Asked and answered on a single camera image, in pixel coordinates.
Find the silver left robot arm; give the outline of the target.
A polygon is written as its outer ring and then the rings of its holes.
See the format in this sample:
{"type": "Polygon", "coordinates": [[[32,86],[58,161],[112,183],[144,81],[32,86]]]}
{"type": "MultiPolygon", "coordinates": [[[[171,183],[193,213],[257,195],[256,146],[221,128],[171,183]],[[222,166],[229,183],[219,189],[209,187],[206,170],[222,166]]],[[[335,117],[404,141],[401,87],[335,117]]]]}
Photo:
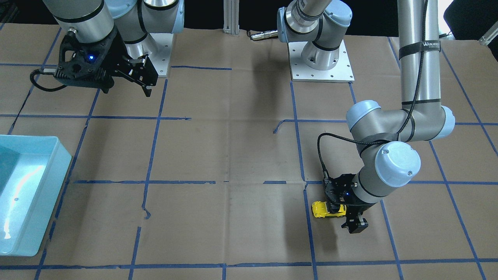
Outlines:
{"type": "MultiPolygon", "coordinates": [[[[397,2],[401,108],[383,110],[376,101],[365,100],[346,114],[361,170],[333,179],[321,162],[326,201],[314,215],[345,216],[342,228],[350,234],[368,227],[364,211],[418,174],[421,159],[409,142],[444,138],[455,127],[452,110],[441,103],[437,7],[436,0],[397,2]]],[[[336,79],[346,62],[341,44],[351,20],[352,10],[341,0],[293,0],[279,8],[277,32],[288,45],[292,76],[336,79]]]]}

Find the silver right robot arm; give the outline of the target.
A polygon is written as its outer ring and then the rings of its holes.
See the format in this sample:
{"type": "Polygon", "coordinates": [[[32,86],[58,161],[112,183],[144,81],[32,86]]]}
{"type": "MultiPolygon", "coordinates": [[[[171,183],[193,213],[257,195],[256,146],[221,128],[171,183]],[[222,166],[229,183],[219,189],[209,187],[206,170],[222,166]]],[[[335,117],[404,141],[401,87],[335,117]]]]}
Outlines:
{"type": "Polygon", "coordinates": [[[64,37],[58,64],[30,73],[48,92],[67,86],[107,93],[114,78],[139,85],[146,97],[167,75],[174,34],[184,28],[183,0],[45,0],[64,37]]]}

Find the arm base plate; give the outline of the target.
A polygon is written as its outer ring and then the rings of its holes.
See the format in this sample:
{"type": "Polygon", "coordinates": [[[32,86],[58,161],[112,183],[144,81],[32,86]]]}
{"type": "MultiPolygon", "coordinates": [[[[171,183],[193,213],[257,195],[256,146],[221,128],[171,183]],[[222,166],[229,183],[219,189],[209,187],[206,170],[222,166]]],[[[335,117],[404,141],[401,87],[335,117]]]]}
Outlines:
{"type": "Polygon", "coordinates": [[[150,33],[142,42],[144,53],[148,55],[160,78],[167,78],[173,42],[172,33],[150,33]]]}
{"type": "Polygon", "coordinates": [[[344,40],[338,49],[325,51],[312,42],[288,43],[292,81],[354,82],[354,73],[344,40]]]}

